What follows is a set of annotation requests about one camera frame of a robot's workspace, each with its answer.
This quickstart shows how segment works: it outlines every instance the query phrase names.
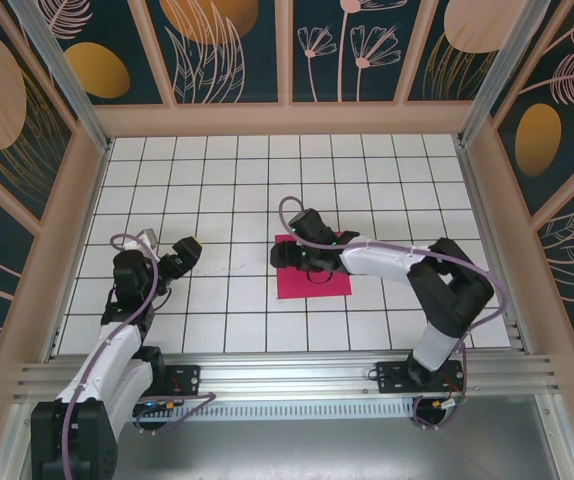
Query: flower illustration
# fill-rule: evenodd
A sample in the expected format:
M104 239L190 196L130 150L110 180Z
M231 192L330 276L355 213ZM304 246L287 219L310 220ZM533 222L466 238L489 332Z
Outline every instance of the flower illustration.
M407 0L340 0L340 7L345 13L358 13L361 10L391 10L404 7Z
M365 38L365 26L351 29L351 48L359 69L381 67L400 61L400 50L394 50L398 39L394 32L396 27L389 30L374 27Z
M298 29L298 41L303 47L303 52L307 58L321 57L336 52L336 44L332 42L329 27L314 27L311 33L307 27Z

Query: pink square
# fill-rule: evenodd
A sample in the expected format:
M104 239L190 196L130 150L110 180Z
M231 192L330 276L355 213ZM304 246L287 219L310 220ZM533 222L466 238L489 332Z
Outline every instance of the pink square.
M293 242L291 235L276 235L276 243ZM278 298L335 297L351 295L349 275L334 273L331 280L328 272L310 273L296 270L294 267L279 268L277 271Z

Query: white grid floor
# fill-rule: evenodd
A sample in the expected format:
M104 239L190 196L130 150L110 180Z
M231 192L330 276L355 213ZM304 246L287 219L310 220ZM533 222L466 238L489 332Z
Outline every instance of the white grid floor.
M409 286L351 277L347 297L276 298L268 252L284 233L277 207L286 195L303 198L334 229L416 245L447 235L487 269L448 135L119 138L58 353L91 350L112 287L109 238L143 228L158 233L161 254L189 235L203 245L147 337L164 353L413 348L426 320ZM502 318L472 337L473 348L510 346Z

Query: pink paper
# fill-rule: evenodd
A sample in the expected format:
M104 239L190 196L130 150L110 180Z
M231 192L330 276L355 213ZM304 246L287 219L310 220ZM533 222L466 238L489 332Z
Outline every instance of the pink paper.
M276 235L276 243L293 242L290 235ZM277 271L278 299L335 297L351 295L349 275L334 273L331 280L328 272L310 273L300 272L294 267L279 268Z

